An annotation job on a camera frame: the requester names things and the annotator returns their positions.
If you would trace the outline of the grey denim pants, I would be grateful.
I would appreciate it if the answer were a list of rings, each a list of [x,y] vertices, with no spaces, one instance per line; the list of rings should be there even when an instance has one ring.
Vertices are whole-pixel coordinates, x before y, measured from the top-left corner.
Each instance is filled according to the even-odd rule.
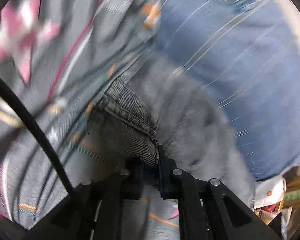
[[[194,79],[161,55],[130,61],[101,90],[87,127],[101,152],[158,163],[157,147],[195,178],[219,179],[247,206],[255,180],[227,118]]]

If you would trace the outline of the white paper bag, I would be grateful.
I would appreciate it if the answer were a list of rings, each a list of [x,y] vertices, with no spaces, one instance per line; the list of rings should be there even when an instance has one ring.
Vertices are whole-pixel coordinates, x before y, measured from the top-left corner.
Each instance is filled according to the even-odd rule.
[[[253,212],[265,224],[270,224],[282,211],[287,184],[282,175],[256,183]]]

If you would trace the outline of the grey patterned bed sheet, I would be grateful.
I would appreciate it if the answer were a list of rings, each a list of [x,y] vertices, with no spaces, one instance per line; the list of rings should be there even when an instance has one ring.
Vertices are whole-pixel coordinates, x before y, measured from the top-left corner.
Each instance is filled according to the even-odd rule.
[[[90,185],[124,166],[87,127],[101,90],[132,60],[161,55],[158,0],[8,0],[0,12],[0,78],[32,114],[71,185]],[[178,239],[175,203],[160,200],[158,164],[140,200],[127,200],[124,239]]]

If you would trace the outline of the blue plaid pillow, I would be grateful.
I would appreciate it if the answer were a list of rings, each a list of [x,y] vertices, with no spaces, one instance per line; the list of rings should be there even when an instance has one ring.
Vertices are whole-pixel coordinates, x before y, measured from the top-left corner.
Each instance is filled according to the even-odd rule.
[[[158,0],[157,45],[226,114],[257,179],[300,165],[300,42],[290,0]]]

